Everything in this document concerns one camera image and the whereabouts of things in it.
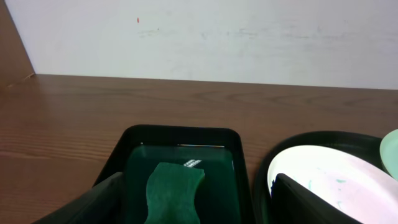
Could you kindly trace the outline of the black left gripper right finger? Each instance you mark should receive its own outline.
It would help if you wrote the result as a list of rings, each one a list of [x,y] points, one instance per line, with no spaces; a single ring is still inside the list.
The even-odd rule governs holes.
[[[285,224],[360,224],[285,174],[271,187],[272,214]]]

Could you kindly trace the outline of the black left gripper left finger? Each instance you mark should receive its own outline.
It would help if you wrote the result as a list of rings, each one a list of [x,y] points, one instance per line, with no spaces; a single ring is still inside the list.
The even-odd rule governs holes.
[[[34,224],[123,223],[124,174],[117,172]]]

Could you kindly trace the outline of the green scouring sponge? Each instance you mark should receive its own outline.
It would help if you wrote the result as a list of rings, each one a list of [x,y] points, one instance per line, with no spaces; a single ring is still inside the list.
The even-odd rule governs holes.
[[[148,215],[145,223],[198,224],[195,196],[205,178],[202,169],[161,162],[146,186]]]

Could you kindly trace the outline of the white plate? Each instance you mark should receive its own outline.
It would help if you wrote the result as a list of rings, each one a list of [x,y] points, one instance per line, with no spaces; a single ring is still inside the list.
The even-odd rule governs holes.
[[[294,146],[271,160],[267,183],[277,174],[361,223],[397,224],[397,181],[356,156],[323,146]]]

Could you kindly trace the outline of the mint green plate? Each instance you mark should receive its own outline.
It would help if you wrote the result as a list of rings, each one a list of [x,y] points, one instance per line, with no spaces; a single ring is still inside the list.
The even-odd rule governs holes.
[[[383,137],[379,147],[382,168],[395,180],[398,179],[398,130]]]

